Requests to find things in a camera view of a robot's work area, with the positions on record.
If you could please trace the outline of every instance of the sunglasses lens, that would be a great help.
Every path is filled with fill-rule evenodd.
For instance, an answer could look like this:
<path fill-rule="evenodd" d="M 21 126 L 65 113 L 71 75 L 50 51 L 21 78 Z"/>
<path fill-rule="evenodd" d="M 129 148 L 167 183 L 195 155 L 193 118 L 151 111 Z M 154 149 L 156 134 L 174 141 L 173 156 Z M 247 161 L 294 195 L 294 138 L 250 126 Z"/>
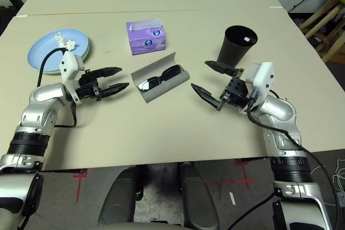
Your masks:
<path fill-rule="evenodd" d="M 140 83 L 138 85 L 138 88 L 143 92 L 147 92 L 149 91 L 150 89 L 158 86 L 160 84 L 160 80 L 159 78 L 157 77 L 154 77 L 154 78 L 149 78 L 148 80 L 145 80 L 143 83 Z"/>
<path fill-rule="evenodd" d="M 175 66 L 169 67 L 167 70 L 165 70 L 162 73 L 161 79 L 164 81 L 167 81 L 167 80 L 177 76 L 178 74 L 181 74 L 181 68 L 179 65 L 175 65 Z"/>

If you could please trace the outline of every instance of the black cup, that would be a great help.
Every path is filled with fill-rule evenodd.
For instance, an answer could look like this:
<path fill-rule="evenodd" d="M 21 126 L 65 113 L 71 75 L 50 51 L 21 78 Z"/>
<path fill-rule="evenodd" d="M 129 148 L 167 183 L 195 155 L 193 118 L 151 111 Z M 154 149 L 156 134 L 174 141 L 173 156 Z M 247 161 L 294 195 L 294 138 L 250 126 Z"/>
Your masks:
<path fill-rule="evenodd" d="M 241 58 L 258 41 L 256 33 L 244 26 L 235 25 L 225 31 L 222 49 L 217 61 L 236 67 Z"/>

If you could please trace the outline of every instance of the floor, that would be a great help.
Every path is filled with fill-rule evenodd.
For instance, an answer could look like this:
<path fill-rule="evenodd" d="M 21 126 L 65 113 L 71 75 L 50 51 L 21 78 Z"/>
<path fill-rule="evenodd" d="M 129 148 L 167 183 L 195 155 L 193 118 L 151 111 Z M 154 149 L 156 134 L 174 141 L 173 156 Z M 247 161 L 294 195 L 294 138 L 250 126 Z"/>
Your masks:
<path fill-rule="evenodd" d="M 0 35 L 13 15 L 13 11 L 0 8 Z M 345 90 L 345 65 L 328 62 L 327 66 Z M 336 160 L 345 158 L 345 150 L 316 154 L 332 174 Z M 208 184 L 221 229 L 227 229 L 247 209 L 272 193 L 272 173 L 266 159 L 244 164 L 235 160 L 203 161 L 196 162 L 196 167 Z M 107 192 L 124 168 L 91 168 L 83 175 L 43 172 L 45 184 L 40 207 L 26 229 L 94 229 Z M 182 201 L 175 181 L 176 164 L 156 164 L 149 168 L 151 180 L 145 188 L 144 198 L 136 204 L 135 221 L 166 220 L 171 224 L 182 224 Z M 315 170 L 314 177 L 320 184 L 324 200 L 334 203 L 320 169 Z M 250 214 L 236 229 L 253 229 L 253 226 L 255 229 L 273 229 L 272 201 Z M 327 208 L 333 222 L 335 208 Z M 345 229 L 343 220 L 339 229 Z"/>

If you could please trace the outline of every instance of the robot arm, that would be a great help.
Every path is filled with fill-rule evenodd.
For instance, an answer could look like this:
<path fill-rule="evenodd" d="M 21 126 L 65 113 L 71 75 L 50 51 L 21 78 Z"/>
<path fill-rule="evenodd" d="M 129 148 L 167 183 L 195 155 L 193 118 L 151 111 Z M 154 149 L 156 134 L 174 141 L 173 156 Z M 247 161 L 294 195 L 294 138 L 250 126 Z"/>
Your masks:
<path fill-rule="evenodd" d="M 245 81 L 240 79 L 243 69 L 226 64 L 206 61 L 212 69 L 232 76 L 220 100 L 200 86 L 192 84 L 195 92 L 207 103 L 221 110 L 225 103 L 239 107 L 242 114 L 253 115 L 269 127 L 286 130 L 292 139 L 302 146 L 300 132 L 296 126 L 296 110 L 285 99 L 270 96 L 274 83 L 271 62 L 254 66 Z M 320 188 L 313 181 L 307 154 L 293 144 L 285 134 L 263 129 L 267 154 L 274 174 L 273 187 L 281 199 L 273 203 L 276 230 L 326 229 L 331 230 Z"/>
<path fill-rule="evenodd" d="M 64 106 L 75 107 L 88 97 L 100 101 L 129 85 L 99 87 L 97 78 L 122 70 L 117 67 L 87 70 L 75 81 L 80 70 L 84 70 L 80 57 L 66 51 L 60 65 L 63 83 L 40 86 L 30 94 L 7 154 L 0 159 L 0 229 L 17 229 L 23 218 L 27 221 L 37 210 L 43 187 L 43 176 L 37 172 L 43 167 L 59 111 Z"/>

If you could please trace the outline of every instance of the stacked plates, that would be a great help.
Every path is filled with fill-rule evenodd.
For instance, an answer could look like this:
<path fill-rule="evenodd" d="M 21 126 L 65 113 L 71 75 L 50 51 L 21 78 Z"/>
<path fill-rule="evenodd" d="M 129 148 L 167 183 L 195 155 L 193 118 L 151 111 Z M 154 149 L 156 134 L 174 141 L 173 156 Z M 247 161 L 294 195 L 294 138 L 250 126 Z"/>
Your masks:
<path fill-rule="evenodd" d="M 59 47 L 57 40 L 55 40 L 55 35 L 58 32 L 65 39 L 75 41 L 75 46 L 72 50 L 74 54 L 80 56 L 82 60 L 86 58 L 90 48 L 87 36 L 77 29 L 60 29 L 46 34 L 32 45 L 27 54 L 27 61 L 31 67 L 39 70 L 44 57 Z M 52 54 L 47 60 L 43 72 L 46 74 L 59 74 L 59 65 L 62 58 L 63 55 L 60 51 Z"/>

